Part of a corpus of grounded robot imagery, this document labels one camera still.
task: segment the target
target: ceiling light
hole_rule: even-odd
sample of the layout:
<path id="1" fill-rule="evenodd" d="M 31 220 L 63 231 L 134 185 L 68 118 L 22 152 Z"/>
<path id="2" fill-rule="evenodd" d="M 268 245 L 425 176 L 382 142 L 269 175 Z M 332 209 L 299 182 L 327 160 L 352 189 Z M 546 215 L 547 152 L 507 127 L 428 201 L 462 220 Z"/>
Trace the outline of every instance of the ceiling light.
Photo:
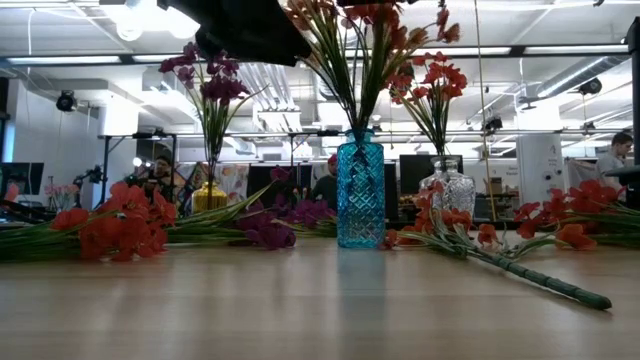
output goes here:
<path id="1" fill-rule="evenodd" d="M 10 57 L 6 61 L 11 65 L 60 65 L 60 64 L 116 64 L 117 56 L 29 56 Z"/>
<path id="2" fill-rule="evenodd" d="M 510 47 L 481 47 L 481 55 L 506 55 L 511 51 Z M 436 54 L 441 52 L 446 56 L 478 56 L 478 48 L 422 48 L 416 50 L 414 55 L 424 55 L 426 53 Z"/>
<path id="3" fill-rule="evenodd" d="M 575 46 L 529 46 L 524 50 L 527 55 L 550 55 L 550 54 L 598 54 L 598 53 L 620 53 L 628 54 L 629 48 L 626 45 L 575 45 Z"/>
<path id="4" fill-rule="evenodd" d="M 165 54 L 165 55 L 133 55 L 132 58 L 135 62 L 139 63 L 161 63 L 172 57 L 179 56 L 181 54 Z"/>

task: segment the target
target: table surface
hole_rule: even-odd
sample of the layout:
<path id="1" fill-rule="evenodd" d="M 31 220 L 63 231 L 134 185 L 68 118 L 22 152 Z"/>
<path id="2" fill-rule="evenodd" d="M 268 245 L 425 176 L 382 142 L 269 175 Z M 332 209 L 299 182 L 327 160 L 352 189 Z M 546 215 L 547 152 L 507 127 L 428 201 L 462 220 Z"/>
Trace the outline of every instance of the table surface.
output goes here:
<path id="1" fill-rule="evenodd" d="M 640 359 L 640 252 L 545 249 L 521 264 L 613 308 L 422 249 L 172 248 L 0 265 L 0 359 Z"/>

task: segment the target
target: person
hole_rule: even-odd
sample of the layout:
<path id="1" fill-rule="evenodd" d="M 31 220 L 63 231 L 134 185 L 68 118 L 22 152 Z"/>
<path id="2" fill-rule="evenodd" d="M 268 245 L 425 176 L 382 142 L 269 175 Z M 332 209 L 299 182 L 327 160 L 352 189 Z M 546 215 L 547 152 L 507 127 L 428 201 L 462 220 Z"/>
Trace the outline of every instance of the person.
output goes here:
<path id="1" fill-rule="evenodd" d="M 334 154 L 327 161 L 329 175 L 325 175 L 318 180 L 316 186 L 311 191 L 311 198 L 316 200 L 319 196 L 327 202 L 329 208 L 338 210 L 338 157 Z"/>
<path id="2" fill-rule="evenodd" d="M 171 160 L 168 156 L 156 156 L 153 171 L 149 174 L 144 188 L 147 197 L 152 197 L 153 191 L 158 189 L 167 201 L 171 201 Z"/>
<path id="3" fill-rule="evenodd" d="M 602 155 L 596 163 L 598 179 L 602 185 L 611 186 L 616 191 L 622 188 L 620 180 L 617 177 L 605 176 L 604 174 L 608 171 L 625 167 L 624 160 L 629 151 L 631 151 L 632 146 L 633 138 L 631 135 L 620 132 L 613 136 L 611 148 L 606 154 Z"/>

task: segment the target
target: white wall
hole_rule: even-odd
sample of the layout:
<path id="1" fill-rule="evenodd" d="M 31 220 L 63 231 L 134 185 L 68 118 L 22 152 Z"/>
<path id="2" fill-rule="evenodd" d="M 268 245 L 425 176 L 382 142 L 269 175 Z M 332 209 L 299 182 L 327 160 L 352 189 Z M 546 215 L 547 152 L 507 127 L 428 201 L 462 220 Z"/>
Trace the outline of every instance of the white wall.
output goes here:
<path id="1" fill-rule="evenodd" d="M 12 162 L 44 162 L 40 195 L 28 196 L 47 205 L 44 187 L 49 177 L 57 185 L 71 184 L 73 179 L 96 164 L 98 120 L 74 112 L 62 113 L 55 103 L 27 91 L 19 80 L 9 86 L 9 112 L 15 138 Z M 92 186 L 83 188 L 83 206 L 89 207 Z"/>

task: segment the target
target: ceiling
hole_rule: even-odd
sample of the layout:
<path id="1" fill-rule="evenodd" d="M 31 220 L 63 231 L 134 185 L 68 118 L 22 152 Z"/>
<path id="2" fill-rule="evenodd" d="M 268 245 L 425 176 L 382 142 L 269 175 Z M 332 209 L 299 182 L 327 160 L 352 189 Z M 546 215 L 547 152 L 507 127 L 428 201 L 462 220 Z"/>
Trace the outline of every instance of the ceiling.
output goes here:
<path id="1" fill-rule="evenodd" d="M 0 56 L 19 55 L 61 55 L 61 54 L 111 54 L 111 53 L 169 53 L 179 52 L 185 39 L 178 39 L 171 32 L 162 29 L 145 31 L 134 41 L 125 41 L 118 35 L 118 25 L 97 7 L 97 1 L 75 2 L 76 5 L 61 4 L 50 0 L 49 7 L 32 8 L 29 1 L 22 1 L 23 8 L 3 8 L 4 4 L 19 1 L 0 0 Z M 409 28 L 424 25 L 435 18 L 436 1 L 422 0 L 405 8 L 402 15 L 403 24 Z M 449 1 L 450 21 L 459 22 L 462 38 L 459 44 L 477 46 L 475 10 L 473 0 Z M 592 0 L 478 0 L 480 19 L 480 43 L 488 45 L 514 44 L 600 44 L 619 43 L 626 35 L 627 29 L 640 14 L 640 1 L 606 0 L 600 7 L 593 7 Z M 469 127 L 479 129 L 482 121 L 483 103 L 495 102 L 487 107 L 486 116 L 499 114 L 505 128 L 514 128 L 514 117 L 517 110 L 514 95 L 524 95 L 521 88 L 527 91 L 535 89 L 568 67 L 582 61 L 580 57 L 536 57 L 536 58 L 502 58 L 482 59 L 482 71 L 478 59 L 455 60 L 456 66 L 469 78 L 470 86 L 464 96 L 457 99 L 451 108 L 450 129 L 465 130 Z M 22 76 L 24 69 L 5 69 L 8 74 Z M 422 70 L 416 69 L 417 76 Z M 100 67 L 40 67 L 32 68 L 30 77 L 44 91 L 54 92 L 55 80 L 67 79 L 101 79 L 107 80 L 120 89 L 124 89 L 132 98 L 137 99 L 143 109 L 140 124 L 163 126 L 166 129 L 193 132 L 197 131 L 188 104 L 173 99 L 168 101 L 167 94 L 152 90 L 151 86 L 160 88 L 161 82 L 169 83 L 173 89 L 173 79 L 162 77 L 155 66 L 100 66 Z M 264 71 L 258 76 L 270 83 L 276 93 L 272 79 Z M 306 68 L 284 69 L 286 85 L 295 105 L 299 107 L 300 124 L 304 129 L 316 129 L 344 125 L 346 119 L 336 104 L 321 101 L 317 96 L 315 76 Z M 558 128 L 579 128 L 585 119 L 606 119 L 601 127 L 621 129 L 631 126 L 630 112 L 616 114 L 631 104 L 631 65 L 630 61 L 598 75 L 603 89 L 596 96 L 587 96 L 585 106 L 579 94 L 565 92 L 553 98 L 559 106 L 561 123 Z M 249 101 L 239 112 L 238 119 L 231 125 L 232 131 L 255 132 L 260 128 L 255 121 L 254 102 Z M 383 130 L 414 131 L 417 130 L 409 115 L 403 108 L 394 107 L 387 93 L 380 95 L 374 114 Z M 466 139 L 469 147 L 479 145 L 479 137 Z M 582 136 L 566 136 L 567 143 L 583 140 Z M 421 141 L 421 138 L 397 138 L 398 142 Z M 496 136 L 492 141 L 500 146 L 512 146 L 513 137 Z M 607 136 L 598 141 L 586 143 L 589 146 L 606 143 Z M 274 145 L 277 142 L 258 142 L 258 146 Z M 320 141 L 310 140 L 311 146 L 321 147 Z"/>

